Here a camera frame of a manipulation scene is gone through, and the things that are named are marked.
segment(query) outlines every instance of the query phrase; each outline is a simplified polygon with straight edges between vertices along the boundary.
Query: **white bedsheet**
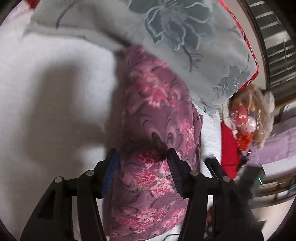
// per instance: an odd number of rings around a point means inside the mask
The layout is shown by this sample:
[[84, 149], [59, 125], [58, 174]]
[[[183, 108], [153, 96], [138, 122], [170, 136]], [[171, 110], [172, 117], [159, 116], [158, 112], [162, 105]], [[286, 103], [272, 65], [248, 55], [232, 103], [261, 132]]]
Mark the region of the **white bedsheet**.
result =
[[[0, 218], [17, 239], [56, 176], [75, 178], [105, 158], [122, 104], [111, 52], [81, 39], [23, 36], [31, 15], [21, 2], [0, 26]], [[198, 111], [202, 157], [220, 161], [218, 115]], [[210, 176], [203, 163], [201, 171]], [[76, 218], [74, 233], [79, 239]]]

